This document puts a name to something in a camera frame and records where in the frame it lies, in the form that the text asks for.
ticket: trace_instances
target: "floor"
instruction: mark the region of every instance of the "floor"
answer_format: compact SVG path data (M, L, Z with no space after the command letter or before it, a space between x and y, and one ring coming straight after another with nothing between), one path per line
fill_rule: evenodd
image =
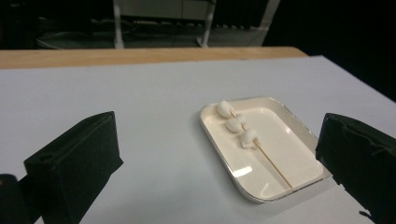
M268 3L260 27L242 29L213 27L209 47L258 47L262 45L279 0ZM92 21L92 35L78 32L46 32L36 44L41 49L114 49L114 22ZM204 32L201 24L124 21L122 38L126 49L198 47L196 38Z

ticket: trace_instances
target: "table surface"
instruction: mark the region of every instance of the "table surface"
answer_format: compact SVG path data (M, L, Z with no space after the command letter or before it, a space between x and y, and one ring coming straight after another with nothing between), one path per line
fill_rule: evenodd
M306 57L292 47L0 50L0 69Z
M246 60L285 57L295 58ZM193 62L163 63L177 60ZM22 178L27 157L80 120L115 111L124 164L81 223L371 223L331 178L275 203L249 202L201 127L205 105L271 96L316 136L327 112L396 136L396 105L325 58L294 48L32 50L0 51L0 64L29 68L0 70L1 173Z

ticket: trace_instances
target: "metal leg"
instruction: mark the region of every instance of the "metal leg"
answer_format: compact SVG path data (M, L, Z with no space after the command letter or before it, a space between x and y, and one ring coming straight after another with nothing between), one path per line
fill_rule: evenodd
M121 15L120 15L120 5L119 0L113 0L114 8L114 24L116 28L116 37L114 40L114 45L116 49L123 49L122 32L121 32Z
M208 48L207 42L209 40L210 29L212 28L213 15L215 14L216 0L209 0L209 6L206 10L205 31L204 35L197 38L197 43L202 48Z

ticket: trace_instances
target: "white plate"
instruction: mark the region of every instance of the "white plate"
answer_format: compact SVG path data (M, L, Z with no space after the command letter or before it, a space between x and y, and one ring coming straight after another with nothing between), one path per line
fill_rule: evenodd
M263 150L279 172L257 148L243 149L241 133L232 133L216 105L201 111L206 133L239 191L257 203L278 200L330 176L315 159L318 139L280 102L252 98L229 102L236 114L247 118L247 128L259 134Z

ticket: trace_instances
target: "food skewer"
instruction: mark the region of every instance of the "food skewer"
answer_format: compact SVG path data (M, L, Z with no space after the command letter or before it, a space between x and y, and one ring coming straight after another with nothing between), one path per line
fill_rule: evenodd
M282 179L286 182L286 184L293 189L293 186L289 182L289 180L280 172L280 170L276 167L276 165L271 161L271 159L267 156L262 145L260 144L259 136L256 131L247 129L246 117L243 115L236 115L233 107L226 101L221 101L217 106L218 112L224 117L227 118L226 126L233 133L244 133L241 135L241 144L243 148L250 148L256 146L262 155L271 163L271 165L276 169Z

